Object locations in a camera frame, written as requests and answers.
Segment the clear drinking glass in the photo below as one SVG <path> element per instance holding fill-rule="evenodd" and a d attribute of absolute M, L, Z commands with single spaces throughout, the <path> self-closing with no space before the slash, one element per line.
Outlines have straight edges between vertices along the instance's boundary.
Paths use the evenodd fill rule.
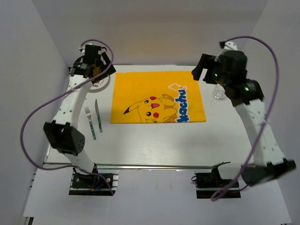
<path fill-rule="evenodd" d="M 220 84 L 215 85 L 212 95 L 214 98 L 219 100 L 224 99 L 226 97 L 225 90 Z"/>

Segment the knife with teal handle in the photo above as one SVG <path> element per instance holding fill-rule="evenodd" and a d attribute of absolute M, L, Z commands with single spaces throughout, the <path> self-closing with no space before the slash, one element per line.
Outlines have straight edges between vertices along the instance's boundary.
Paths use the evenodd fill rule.
<path fill-rule="evenodd" d="M 98 121 L 99 131 L 100 131 L 100 133 L 102 133 L 103 130 L 102 130 L 101 117 L 100 117 L 100 113 L 99 113 L 97 99 L 95 99 L 95 111 L 96 111 L 96 115 L 97 115 L 97 121 Z"/>

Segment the yellow Pikachu cloth placemat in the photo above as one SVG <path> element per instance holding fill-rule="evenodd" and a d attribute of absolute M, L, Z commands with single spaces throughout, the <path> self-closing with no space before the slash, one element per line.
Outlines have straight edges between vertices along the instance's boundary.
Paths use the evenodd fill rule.
<path fill-rule="evenodd" d="M 190 71 L 117 73 L 111 123 L 205 122 L 199 84 Z"/>

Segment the fork with teal handle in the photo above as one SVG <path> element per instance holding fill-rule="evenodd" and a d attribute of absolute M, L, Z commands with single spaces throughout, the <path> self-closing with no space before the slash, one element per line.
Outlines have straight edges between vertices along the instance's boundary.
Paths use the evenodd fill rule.
<path fill-rule="evenodd" d="M 89 121 L 89 125 L 90 125 L 90 129 L 91 129 L 91 133 L 92 133 L 93 139 L 96 140 L 96 135 L 95 135 L 94 127 L 93 127 L 93 124 L 92 124 L 92 121 L 91 121 L 90 110 L 89 110 L 88 107 L 85 107 L 84 110 L 85 110 L 86 116 L 87 116 L 88 121 Z"/>

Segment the round patterned plate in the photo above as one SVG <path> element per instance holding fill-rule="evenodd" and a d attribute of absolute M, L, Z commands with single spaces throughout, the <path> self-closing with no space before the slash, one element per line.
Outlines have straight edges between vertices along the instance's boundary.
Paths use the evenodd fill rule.
<path fill-rule="evenodd" d="M 91 93 L 93 92 L 99 92 L 103 89 L 106 88 L 106 86 L 109 84 L 110 82 L 110 75 L 105 77 L 104 79 L 102 80 L 99 80 L 99 81 L 96 81 L 90 88 L 90 91 Z"/>

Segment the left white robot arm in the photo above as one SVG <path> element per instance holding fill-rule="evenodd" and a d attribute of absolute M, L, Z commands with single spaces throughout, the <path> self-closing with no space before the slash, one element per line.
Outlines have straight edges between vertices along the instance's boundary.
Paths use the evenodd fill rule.
<path fill-rule="evenodd" d="M 107 47 L 87 44 L 83 56 L 78 58 L 69 71 L 67 95 L 51 122 L 44 124 L 44 132 L 53 149 L 63 154 L 84 173 L 83 182 L 94 187 L 99 182 L 96 165 L 84 150 L 85 137 L 78 131 L 78 120 L 85 98 L 93 83 L 113 74 L 115 69 L 108 58 Z"/>

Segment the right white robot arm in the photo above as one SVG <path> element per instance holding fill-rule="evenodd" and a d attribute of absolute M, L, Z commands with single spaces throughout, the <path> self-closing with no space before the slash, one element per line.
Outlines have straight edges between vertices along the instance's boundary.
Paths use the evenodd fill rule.
<path fill-rule="evenodd" d="M 231 41 L 221 41 L 220 48 L 218 56 L 202 54 L 192 75 L 198 81 L 206 69 L 203 81 L 219 84 L 242 120 L 253 157 L 253 163 L 242 167 L 242 179 L 248 186 L 254 186 L 295 170 L 295 161 L 286 159 L 266 118 L 268 110 L 260 84 L 247 78 L 246 55 Z"/>

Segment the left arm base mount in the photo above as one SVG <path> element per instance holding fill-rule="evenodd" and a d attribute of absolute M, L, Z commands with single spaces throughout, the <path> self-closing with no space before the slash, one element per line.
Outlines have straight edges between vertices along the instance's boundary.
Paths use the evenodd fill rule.
<path fill-rule="evenodd" d="M 81 196 L 113 196 L 119 180 L 119 170 L 99 169 L 103 176 L 78 173 L 73 169 L 69 195 Z"/>

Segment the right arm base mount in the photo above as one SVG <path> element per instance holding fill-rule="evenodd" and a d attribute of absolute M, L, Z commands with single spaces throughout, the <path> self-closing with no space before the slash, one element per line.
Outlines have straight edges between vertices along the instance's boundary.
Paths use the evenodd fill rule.
<path fill-rule="evenodd" d="M 191 181 L 195 184 L 197 199 L 210 199 L 211 196 L 220 188 L 228 185 L 231 179 L 224 179 L 221 177 L 219 167 L 229 164 L 230 162 L 222 162 L 213 165 L 209 172 L 194 172 Z"/>

